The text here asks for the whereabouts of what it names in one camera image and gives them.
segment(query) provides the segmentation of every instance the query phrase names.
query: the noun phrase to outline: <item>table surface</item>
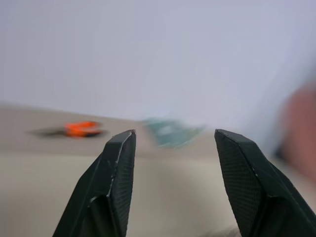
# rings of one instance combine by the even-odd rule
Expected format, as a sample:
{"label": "table surface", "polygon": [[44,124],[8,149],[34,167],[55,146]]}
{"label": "table surface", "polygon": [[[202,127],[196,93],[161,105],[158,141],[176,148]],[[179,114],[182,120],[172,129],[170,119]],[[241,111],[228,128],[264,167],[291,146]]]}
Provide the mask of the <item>table surface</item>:
{"label": "table surface", "polygon": [[[1,152],[0,236],[52,236],[95,158]],[[277,166],[316,210],[315,186]],[[198,237],[236,225],[217,157],[136,158],[128,237]]]}
{"label": "table surface", "polygon": [[[64,111],[45,110],[0,104],[0,151],[42,152],[76,156],[98,156],[105,143],[114,135],[135,129],[137,135],[136,154],[146,158],[160,157],[210,157],[217,155],[214,130],[197,137],[194,142],[178,149],[159,148],[142,122],[81,115]],[[102,129],[109,131],[95,138],[43,138],[32,131],[44,128],[63,127],[75,121],[96,121]]]}

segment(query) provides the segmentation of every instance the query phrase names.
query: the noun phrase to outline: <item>blurry teal object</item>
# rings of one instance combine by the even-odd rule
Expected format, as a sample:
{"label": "blurry teal object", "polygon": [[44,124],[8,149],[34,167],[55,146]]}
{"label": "blurry teal object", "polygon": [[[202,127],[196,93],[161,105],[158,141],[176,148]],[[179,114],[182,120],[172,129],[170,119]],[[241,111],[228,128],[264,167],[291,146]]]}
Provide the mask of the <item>blurry teal object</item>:
{"label": "blurry teal object", "polygon": [[148,119],[145,126],[161,147],[175,148],[191,142],[203,128],[185,127],[176,120]]}

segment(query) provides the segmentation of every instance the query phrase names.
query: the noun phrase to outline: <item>skin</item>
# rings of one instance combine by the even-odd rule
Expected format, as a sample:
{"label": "skin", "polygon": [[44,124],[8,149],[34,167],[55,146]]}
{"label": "skin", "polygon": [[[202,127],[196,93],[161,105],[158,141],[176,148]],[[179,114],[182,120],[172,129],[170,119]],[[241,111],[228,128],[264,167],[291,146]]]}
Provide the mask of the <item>skin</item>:
{"label": "skin", "polygon": [[316,184],[316,93],[311,88],[298,90],[289,100],[284,153],[293,167]]}

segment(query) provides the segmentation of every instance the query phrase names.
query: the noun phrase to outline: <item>orange object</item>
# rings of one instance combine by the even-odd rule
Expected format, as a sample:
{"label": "orange object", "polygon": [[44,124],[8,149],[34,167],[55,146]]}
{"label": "orange object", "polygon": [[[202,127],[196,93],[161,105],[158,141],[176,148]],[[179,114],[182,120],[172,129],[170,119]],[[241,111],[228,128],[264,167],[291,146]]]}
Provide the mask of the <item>orange object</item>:
{"label": "orange object", "polygon": [[65,134],[70,137],[93,137],[102,133],[98,129],[99,123],[93,121],[81,121],[65,124]]}

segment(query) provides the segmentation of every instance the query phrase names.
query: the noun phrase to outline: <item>white wall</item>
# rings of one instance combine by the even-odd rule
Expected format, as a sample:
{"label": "white wall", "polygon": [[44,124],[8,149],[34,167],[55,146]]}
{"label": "white wall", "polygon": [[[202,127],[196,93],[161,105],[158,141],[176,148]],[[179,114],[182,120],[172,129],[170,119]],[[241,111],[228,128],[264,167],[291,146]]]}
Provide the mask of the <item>white wall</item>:
{"label": "white wall", "polygon": [[313,0],[2,0],[1,100],[171,115],[259,143],[313,63]]}

